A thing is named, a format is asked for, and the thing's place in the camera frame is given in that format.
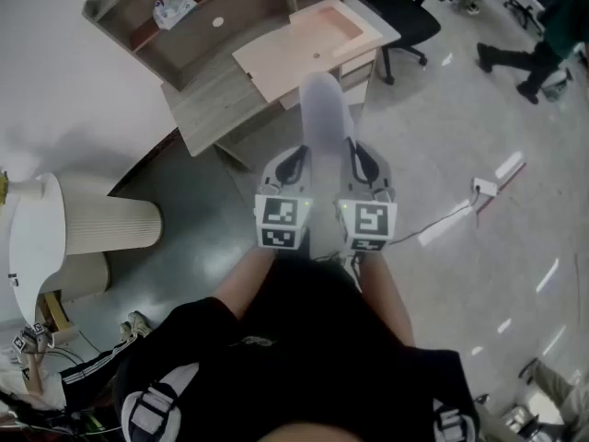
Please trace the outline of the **person's chin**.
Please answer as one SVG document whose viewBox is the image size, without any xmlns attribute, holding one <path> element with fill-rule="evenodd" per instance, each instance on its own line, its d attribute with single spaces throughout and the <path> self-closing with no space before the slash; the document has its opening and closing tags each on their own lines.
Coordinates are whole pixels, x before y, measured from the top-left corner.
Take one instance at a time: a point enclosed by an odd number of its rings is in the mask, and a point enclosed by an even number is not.
<svg viewBox="0 0 589 442">
<path fill-rule="evenodd" d="M 273 429 L 258 442 L 363 442 L 363 440 L 335 425 L 292 423 Z"/>
</svg>

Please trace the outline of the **person's black shirt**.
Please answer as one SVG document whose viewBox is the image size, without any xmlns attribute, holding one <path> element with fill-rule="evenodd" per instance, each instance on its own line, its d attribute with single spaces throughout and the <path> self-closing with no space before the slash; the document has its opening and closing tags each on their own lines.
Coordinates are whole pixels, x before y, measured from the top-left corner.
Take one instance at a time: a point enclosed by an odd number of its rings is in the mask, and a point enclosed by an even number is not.
<svg viewBox="0 0 589 442">
<path fill-rule="evenodd" d="M 218 299 L 174 308 L 121 364 L 117 408 L 179 366 L 178 442 L 258 442 L 282 425 L 335 425 L 363 442 L 476 442 L 459 355 L 404 345 L 341 268 L 275 260 L 238 320 Z"/>
</svg>

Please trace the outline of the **pink tray board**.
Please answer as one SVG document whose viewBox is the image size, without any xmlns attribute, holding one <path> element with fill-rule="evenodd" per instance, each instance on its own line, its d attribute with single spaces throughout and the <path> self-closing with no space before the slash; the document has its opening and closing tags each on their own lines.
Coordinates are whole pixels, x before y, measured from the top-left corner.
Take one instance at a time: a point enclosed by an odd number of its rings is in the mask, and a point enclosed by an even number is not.
<svg viewBox="0 0 589 442">
<path fill-rule="evenodd" d="M 306 75 L 352 69 L 400 33 L 359 0 L 322 0 L 294 12 L 289 23 L 242 46 L 233 57 L 269 103 L 299 87 Z"/>
</svg>

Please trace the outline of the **black office chair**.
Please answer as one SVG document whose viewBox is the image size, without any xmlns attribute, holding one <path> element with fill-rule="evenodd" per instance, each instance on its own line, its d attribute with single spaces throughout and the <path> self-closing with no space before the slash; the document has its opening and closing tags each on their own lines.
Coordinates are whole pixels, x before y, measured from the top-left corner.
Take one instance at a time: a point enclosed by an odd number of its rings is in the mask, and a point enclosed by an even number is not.
<svg viewBox="0 0 589 442">
<path fill-rule="evenodd" d="M 375 11 L 390 27 L 396 30 L 400 38 L 381 48 L 385 67 L 383 78 L 392 86 L 395 78 L 391 73 L 389 51 L 400 49 L 419 58 L 419 64 L 428 64 L 428 58 L 415 46 L 428 41 L 441 30 L 438 20 L 423 7 L 425 0 L 360 0 Z"/>
</svg>

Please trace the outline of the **plastic tissue pack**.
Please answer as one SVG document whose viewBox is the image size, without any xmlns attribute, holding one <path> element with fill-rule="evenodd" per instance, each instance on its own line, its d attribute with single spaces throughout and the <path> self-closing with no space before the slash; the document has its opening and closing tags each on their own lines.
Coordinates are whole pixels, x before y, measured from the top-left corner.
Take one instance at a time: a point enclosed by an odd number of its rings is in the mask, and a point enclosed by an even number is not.
<svg viewBox="0 0 589 442">
<path fill-rule="evenodd" d="M 156 0 L 153 19 L 160 29 L 170 30 L 196 6 L 195 0 Z"/>
</svg>

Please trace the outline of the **person's left forearm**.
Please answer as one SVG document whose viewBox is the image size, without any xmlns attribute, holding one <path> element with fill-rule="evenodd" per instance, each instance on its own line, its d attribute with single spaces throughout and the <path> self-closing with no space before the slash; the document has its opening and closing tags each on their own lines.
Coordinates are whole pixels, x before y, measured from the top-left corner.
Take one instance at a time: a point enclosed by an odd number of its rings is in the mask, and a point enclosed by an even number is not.
<svg viewBox="0 0 589 442">
<path fill-rule="evenodd" d="M 258 294 L 276 258 L 273 249 L 250 249 L 226 275 L 214 291 L 213 297 L 221 301 L 238 319 L 242 319 Z"/>
</svg>

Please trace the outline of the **person's right forearm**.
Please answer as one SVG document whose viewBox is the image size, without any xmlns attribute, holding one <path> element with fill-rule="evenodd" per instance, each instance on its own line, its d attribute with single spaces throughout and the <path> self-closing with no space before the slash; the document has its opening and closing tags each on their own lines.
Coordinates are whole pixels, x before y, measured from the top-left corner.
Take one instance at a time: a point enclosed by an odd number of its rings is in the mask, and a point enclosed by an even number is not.
<svg viewBox="0 0 589 442">
<path fill-rule="evenodd" d="M 359 275 L 364 301 L 404 345 L 414 346 L 409 312 L 382 254 L 364 255 Z"/>
</svg>

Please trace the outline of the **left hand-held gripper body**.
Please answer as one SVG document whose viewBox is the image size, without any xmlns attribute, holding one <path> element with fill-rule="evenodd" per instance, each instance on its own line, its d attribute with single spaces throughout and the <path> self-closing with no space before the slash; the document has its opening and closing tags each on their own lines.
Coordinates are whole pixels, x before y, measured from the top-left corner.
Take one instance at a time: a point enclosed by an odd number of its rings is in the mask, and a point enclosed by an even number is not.
<svg viewBox="0 0 589 442">
<path fill-rule="evenodd" d="M 281 184 L 263 177 L 255 195 L 254 216 L 258 245 L 275 250 L 298 250 L 307 231 L 311 198 L 311 180 Z"/>
</svg>

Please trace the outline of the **white fluted reception counter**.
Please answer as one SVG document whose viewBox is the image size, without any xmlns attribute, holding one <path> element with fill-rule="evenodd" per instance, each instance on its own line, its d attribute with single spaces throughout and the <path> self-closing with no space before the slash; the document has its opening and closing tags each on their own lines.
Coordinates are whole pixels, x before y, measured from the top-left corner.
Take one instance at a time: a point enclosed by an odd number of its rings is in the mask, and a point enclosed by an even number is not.
<svg viewBox="0 0 589 442">
<path fill-rule="evenodd" d="M 43 294 L 75 300 L 104 292 L 106 252 L 151 247 L 161 238 L 162 215 L 148 201 L 85 192 L 51 173 L 15 186 L 8 274 L 28 324 Z"/>
</svg>

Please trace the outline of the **white translucent sheet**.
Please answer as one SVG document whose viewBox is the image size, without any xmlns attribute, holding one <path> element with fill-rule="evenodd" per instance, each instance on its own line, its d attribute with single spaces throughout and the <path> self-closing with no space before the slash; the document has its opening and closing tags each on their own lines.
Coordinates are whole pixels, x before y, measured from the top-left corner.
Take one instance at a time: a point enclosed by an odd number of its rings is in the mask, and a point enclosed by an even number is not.
<svg viewBox="0 0 589 442">
<path fill-rule="evenodd" d="M 341 157 L 353 120 L 341 86 L 329 73 L 308 75 L 299 88 L 304 144 L 310 149 L 310 257 L 329 256 L 343 248 L 336 218 L 341 191 Z"/>
</svg>

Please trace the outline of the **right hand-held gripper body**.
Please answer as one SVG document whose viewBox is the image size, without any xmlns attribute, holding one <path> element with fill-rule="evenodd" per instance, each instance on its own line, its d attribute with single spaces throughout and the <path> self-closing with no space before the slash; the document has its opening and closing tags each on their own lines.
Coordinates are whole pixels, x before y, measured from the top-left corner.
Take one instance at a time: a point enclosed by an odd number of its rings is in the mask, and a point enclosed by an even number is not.
<svg viewBox="0 0 589 442">
<path fill-rule="evenodd" d="M 338 200 L 338 221 L 347 251 L 379 252 L 392 243 L 397 218 L 394 199 L 395 191 L 387 188 Z"/>
</svg>

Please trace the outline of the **black swivel chair base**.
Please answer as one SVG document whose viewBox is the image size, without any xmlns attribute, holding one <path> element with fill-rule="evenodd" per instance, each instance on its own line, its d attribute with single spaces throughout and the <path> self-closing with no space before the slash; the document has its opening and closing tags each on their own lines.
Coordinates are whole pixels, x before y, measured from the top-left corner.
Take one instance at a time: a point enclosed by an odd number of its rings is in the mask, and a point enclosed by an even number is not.
<svg viewBox="0 0 589 442">
<path fill-rule="evenodd" d="M 537 21 L 534 8 L 532 6 L 523 6 L 517 0 L 506 0 L 503 7 L 509 10 L 518 25 L 525 31 L 532 31 L 538 37 L 544 34 L 543 27 Z"/>
</svg>

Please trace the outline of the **grey wooden desk with shelves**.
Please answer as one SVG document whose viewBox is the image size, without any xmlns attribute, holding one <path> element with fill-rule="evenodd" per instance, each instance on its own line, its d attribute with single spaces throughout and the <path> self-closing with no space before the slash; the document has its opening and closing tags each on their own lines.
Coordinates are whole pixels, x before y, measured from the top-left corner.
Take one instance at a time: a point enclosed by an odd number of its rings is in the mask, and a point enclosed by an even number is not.
<svg viewBox="0 0 589 442">
<path fill-rule="evenodd" d="M 225 137 L 240 125 L 295 105 L 298 88 L 267 102 L 233 52 L 322 0 L 195 1 L 197 6 L 170 30 L 160 29 L 153 19 L 156 0 L 87 0 L 83 7 L 89 22 L 161 79 L 169 109 L 193 156 L 210 146 L 224 147 Z M 221 27 L 213 26 L 216 17 L 224 19 Z M 367 55 L 367 64 L 326 73 L 344 89 L 365 87 L 379 49 Z"/>
</svg>

